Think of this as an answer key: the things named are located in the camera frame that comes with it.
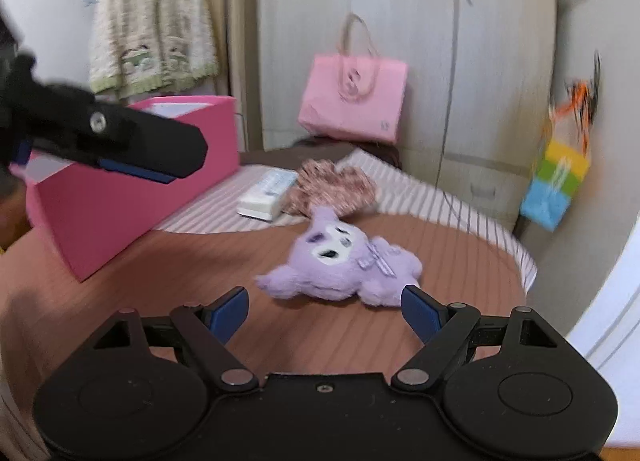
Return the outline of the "white door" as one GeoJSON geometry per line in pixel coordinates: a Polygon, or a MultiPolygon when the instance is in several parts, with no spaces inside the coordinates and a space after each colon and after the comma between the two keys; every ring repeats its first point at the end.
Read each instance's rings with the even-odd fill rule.
{"type": "Polygon", "coordinates": [[[597,293],[567,339],[596,369],[617,398],[608,447],[639,446],[639,223],[634,222],[615,259],[580,261],[597,293]]]}

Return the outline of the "pink storage box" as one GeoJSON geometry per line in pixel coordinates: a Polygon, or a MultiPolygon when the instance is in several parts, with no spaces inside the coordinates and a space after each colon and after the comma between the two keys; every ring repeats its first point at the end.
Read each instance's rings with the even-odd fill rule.
{"type": "Polygon", "coordinates": [[[168,185],[43,154],[12,168],[26,183],[32,226],[42,229],[80,281],[240,167],[232,97],[154,97],[136,107],[197,126],[208,145],[204,166],[168,185]]]}

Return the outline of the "colourful paper gift bag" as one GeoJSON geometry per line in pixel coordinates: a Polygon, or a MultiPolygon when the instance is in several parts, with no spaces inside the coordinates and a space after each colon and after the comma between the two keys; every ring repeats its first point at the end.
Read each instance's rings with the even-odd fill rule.
{"type": "Polygon", "coordinates": [[[520,207],[524,218],[548,231],[559,226],[590,169],[597,102],[597,85],[577,81],[567,88],[564,103],[549,107],[534,174],[520,207]]]}

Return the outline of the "cream knitted cardigan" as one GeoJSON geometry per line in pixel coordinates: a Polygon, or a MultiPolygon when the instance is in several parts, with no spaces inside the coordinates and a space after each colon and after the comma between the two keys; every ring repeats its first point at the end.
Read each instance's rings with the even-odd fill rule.
{"type": "Polygon", "coordinates": [[[98,0],[89,85],[129,98],[190,90],[219,72],[207,0],[98,0]]]}

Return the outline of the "floral pink scrunchie cloth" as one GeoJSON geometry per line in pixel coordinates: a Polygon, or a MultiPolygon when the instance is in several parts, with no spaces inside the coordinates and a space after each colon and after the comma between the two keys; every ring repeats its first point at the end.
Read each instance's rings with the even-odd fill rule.
{"type": "Polygon", "coordinates": [[[310,218],[313,208],[329,207],[344,218],[376,202],[378,186],[358,166],[338,168],[329,160],[306,160],[296,173],[283,202],[286,214],[310,218]]]}

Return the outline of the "striped table cloth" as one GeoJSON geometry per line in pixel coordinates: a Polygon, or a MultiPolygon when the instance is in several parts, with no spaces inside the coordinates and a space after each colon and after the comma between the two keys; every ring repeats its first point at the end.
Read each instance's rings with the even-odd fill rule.
{"type": "MultiPolygon", "coordinates": [[[[532,288],[537,277],[537,265],[524,245],[512,236],[493,218],[478,212],[468,203],[459,200],[449,192],[421,182],[416,178],[393,168],[366,151],[357,149],[337,162],[345,166],[357,166],[376,184],[376,201],[369,210],[390,215],[411,215],[422,221],[452,227],[477,236],[495,245],[515,259],[520,267],[522,286],[525,291],[532,288]]],[[[250,187],[260,183],[273,168],[250,164],[241,166],[239,171],[210,188],[204,195],[188,203],[175,214],[156,226],[168,233],[239,233],[273,226],[288,226],[303,221],[300,216],[282,214],[273,222],[263,222],[255,218],[243,218],[236,213],[238,199],[250,187]]]]}

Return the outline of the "pink paper shopping bag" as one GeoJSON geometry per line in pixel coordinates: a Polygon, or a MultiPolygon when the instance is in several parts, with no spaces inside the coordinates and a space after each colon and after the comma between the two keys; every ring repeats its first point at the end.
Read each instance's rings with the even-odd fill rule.
{"type": "Polygon", "coordinates": [[[369,31],[367,53],[352,54],[352,28],[365,24],[348,14],[337,52],[314,57],[297,121],[314,135],[395,145],[409,68],[381,57],[369,31]]]}

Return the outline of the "white tissue packet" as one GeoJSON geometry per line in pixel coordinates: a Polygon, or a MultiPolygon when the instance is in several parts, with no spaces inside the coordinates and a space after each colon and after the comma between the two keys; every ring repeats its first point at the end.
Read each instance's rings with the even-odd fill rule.
{"type": "Polygon", "coordinates": [[[296,181],[295,171],[270,169],[238,199],[236,213],[272,223],[282,213],[286,195],[296,181]]]}

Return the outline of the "purple plush toy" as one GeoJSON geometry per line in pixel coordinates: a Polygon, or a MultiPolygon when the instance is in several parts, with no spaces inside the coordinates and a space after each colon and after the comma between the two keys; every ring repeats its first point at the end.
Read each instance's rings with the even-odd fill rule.
{"type": "Polygon", "coordinates": [[[255,278],[275,299],[306,295],[340,302],[353,296],[371,307],[398,307],[407,285],[419,285],[423,266],[408,250],[341,221],[330,207],[315,207],[293,244],[288,262],[255,278]]]}

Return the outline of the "grey wardrobe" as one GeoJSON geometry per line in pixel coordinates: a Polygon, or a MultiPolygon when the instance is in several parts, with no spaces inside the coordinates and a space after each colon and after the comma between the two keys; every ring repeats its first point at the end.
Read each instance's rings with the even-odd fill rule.
{"type": "Polygon", "coordinates": [[[232,0],[247,38],[238,88],[250,149],[304,136],[297,114],[314,57],[348,14],[361,54],[405,62],[399,152],[406,170],[512,226],[552,76],[556,0],[232,0]]]}

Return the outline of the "dark suitcase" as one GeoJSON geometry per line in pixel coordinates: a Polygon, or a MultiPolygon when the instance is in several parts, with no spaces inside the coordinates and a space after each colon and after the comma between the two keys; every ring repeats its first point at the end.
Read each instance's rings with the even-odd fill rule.
{"type": "Polygon", "coordinates": [[[317,157],[332,161],[345,158],[352,151],[360,149],[398,170],[402,169],[399,150],[395,146],[389,144],[375,142],[343,142],[343,140],[334,140],[334,138],[329,136],[308,136],[301,138],[300,140],[295,140],[292,147],[302,148],[303,157],[317,157]]]}

